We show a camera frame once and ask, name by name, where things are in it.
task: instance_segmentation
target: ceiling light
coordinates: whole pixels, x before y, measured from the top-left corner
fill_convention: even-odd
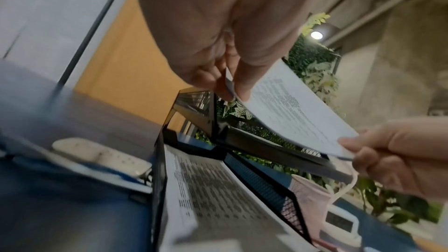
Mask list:
[[[321,32],[314,31],[311,33],[311,37],[315,40],[321,40],[323,38],[323,35]]]

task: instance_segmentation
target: white paper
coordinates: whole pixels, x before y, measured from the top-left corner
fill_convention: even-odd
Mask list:
[[[159,251],[317,252],[222,161],[165,146],[168,223]]]
[[[228,70],[226,77],[227,88],[236,96]],[[281,59],[257,82],[251,98],[241,103],[267,128],[293,144],[346,160],[354,158],[337,139],[356,137],[357,132]]]

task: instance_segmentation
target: human hand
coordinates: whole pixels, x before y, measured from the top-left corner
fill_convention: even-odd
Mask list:
[[[149,29],[185,82],[226,100],[225,68],[235,92],[250,90],[298,37],[310,0],[140,0]]]
[[[353,167],[400,193],[448,199],[448,118],[397,120],[339,143],[355,152]]]

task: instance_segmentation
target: power strip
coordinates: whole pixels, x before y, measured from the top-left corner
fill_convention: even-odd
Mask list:
[[[95,163],[135,178],[151,168],[151,163],[145,160],[83,138],[57,140],[52,147],[55,151],[81,162]]]

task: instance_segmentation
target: table surface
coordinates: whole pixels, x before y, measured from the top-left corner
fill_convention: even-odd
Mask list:
[[[0,129],[46,148],[82,137],[149,159],[160,126],[0,61]],[[290,176],[255,165],[289,186]],[[130,201],[128,191],[21,156],[0,160],[0,183],[2,252],[149,251],[150,208]],[[337,205],[359,218],[365,246],[419,251],[410,238],[351,204]]]

